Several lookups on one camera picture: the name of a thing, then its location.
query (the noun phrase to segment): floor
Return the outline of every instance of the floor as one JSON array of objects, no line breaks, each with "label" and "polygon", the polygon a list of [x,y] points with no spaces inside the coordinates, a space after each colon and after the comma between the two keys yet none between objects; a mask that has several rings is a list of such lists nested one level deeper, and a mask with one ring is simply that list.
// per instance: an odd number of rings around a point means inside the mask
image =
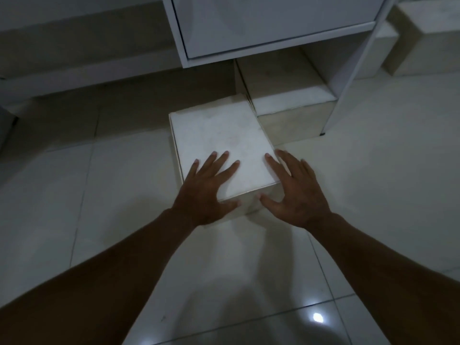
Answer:
[{"label": "floor", "polygon": [[[231,63],[54,94],[0,155],[0,305],[88,259],[171,205],[167,114],[233,94]],[[460,280],[460,73],[355,81],[340,120],[283,145],[333,210]],[[126,345],[387,344],[328,253],[265,211],[198,228],[167,265]]]}]

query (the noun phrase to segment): person's left hand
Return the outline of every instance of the person's left hand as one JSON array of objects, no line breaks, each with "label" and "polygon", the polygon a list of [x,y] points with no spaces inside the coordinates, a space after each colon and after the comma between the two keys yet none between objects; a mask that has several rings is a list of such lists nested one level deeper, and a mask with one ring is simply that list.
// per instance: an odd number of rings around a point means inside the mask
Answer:
[{"label": "person's left hand", "polygon": [[193,162],[172,207],[187,215],[194,227],[213,223],[240,205],[238,201],[217,201],[217,190],[236,172],[240,161],[235,161],[225,171],[217,174],[227,161],[229,152],[225,151],[217,160],[216,157],[217,152],[214,151],[198,172],[199,161]]}]

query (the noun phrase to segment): white box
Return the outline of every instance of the white box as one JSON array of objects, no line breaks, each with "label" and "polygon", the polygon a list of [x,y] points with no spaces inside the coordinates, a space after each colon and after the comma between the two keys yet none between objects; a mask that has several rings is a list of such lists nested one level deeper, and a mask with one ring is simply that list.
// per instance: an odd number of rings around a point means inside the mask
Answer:
[{"label": "white box", "polygon": [[388,21],[400,38],[385,60],[393,76],[460,70],[460,0],[402,2]]},{"label": "white box", "polygon": [[374,77],[398,38],[399,34],[393,25],[384,21],[355,78],[368,79]]},{"label": "white box", "polygon": [[337,100],[299,47],[238,58],[235,72],[273,145],[319,136]]},{"label": "white box", "polygon": [[242,205],[224,219],[237,217],[261,208],[255,197],[262,191],[275,199],[282,197],[277,176],[265,161],[273,146],[265,135],[252,107],[244,95],[198,105],[169,114],[174,145],[182,181],[195,159],[200,165],[212,151],[230,156],[221,170],[240,160],[233,177],[217,193],[218,201],[240,200]]}]

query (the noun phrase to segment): forearm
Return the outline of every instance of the forearm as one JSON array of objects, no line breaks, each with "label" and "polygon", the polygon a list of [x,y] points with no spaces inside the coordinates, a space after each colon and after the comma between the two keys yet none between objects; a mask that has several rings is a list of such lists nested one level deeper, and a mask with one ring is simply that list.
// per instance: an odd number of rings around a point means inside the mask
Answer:
[{"label": "forearm", "polygon": [[189,219],[164,211],[110,249],[2,308],[0,343],[120,344],[192,230]]},{"label": "forearm", "polygon": [[460,284],[332,214],[307,228],[340,267],[392,344],[460,341]]}]

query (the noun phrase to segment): drawer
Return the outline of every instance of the drawer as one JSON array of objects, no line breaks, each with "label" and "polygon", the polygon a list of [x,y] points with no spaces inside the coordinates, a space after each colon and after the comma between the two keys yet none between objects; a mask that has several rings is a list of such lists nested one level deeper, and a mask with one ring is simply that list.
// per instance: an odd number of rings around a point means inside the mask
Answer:
[{"label": "drawer", "polygon": [[172,0],[188,58],[372,22],[384,0]]}]

